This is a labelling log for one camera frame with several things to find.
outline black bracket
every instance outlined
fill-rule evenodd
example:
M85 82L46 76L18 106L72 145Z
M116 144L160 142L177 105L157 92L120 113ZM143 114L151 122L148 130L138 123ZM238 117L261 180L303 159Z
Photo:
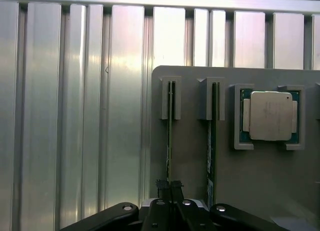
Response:
M170 225L171 204L167 200L155 199L151 202L149 213L145 217L141 231L168 231Z
M185 199L178 201L176 204L178 214L182 219L185 227L179 227L179 230L190 231L216 231L214 223L210 220L209 215L205 215L200 211L197 204L190 200Z
M169 82L174 83L174 119L181 119L181 76L163 76L162 77L162 106L161 119L168 119L168 92Z
M214 223L228 227L228 230L288 231L275 223L224 203L211 207L210 218Z

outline silver screw head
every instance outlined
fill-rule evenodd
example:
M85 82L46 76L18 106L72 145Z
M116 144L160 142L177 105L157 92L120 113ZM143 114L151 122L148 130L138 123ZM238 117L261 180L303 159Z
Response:
M123 209L125 211L130 211L130 210L132 210L132 207L131 206L124 206Z
M189 200L183 200L182 203L187 206L191 204L191 202Z
M224 212L224 211L226 211L226 208L223 207L223 206L217 206L217 207L216 207L216 210L218 210L218 211L220 211L220 212Z

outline corrugated metal wall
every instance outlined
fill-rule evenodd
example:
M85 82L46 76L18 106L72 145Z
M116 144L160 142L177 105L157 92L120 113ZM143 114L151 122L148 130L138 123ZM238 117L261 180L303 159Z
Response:
M318 14L1 1L0 24L1 231L149 197L155 67L320 69Z

